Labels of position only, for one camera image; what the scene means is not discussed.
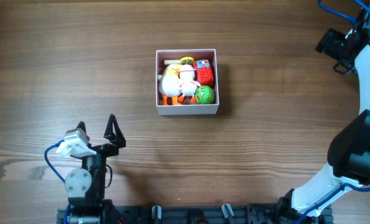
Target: red toy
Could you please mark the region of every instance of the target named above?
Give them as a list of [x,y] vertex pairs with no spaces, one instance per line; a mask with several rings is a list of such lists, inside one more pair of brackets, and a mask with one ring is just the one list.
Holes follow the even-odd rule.
[[197,69],[197,81],[201,85],[214,86],[214,75],[208,60],[198,60],[193,63],[193,68]]

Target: white box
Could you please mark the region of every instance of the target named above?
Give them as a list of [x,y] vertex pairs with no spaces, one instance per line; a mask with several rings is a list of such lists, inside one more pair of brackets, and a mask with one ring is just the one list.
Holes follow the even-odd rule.
[[[167,67],[164,60],[180,59],[190,56],[195,60],[207,59],[210,62],[214,73],[214,91],[216,92],[216,103],[210,105],[159,105],[158,75],[163,73]],[[220,105],[218,93],[218,71],[217,56],[215,49],[194,49],[194,50],[157,50],[156,51],[156,107],[159,115],[180,115],[180,114],[216,114]]]

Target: black cable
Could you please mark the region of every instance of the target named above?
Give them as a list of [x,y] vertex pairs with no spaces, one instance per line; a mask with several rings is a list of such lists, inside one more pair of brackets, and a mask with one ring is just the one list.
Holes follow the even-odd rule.
[[108,184],[107,187],[105,187],[105,188],[108,188],[110,186],[111,180],[113,178],[113,169],[111,169],[111,167],[108,164],[106,164],[106,167],[108,167],[110,169],[110,180],[109,180],[109,184]]
[[340,62],[337,62],[337,64],[333,66],[333,70],[337,73],[342,74],[342,75],[346,75],[346,74],[350,73],[351,71],[353,71],[353,69],[354,69],[354,67],[351,67],[351,68],[347,68],[348,69],[347,71],[342,72],[342,71],[337,69],[337,67],[339,67],[340,65],[341,65]]

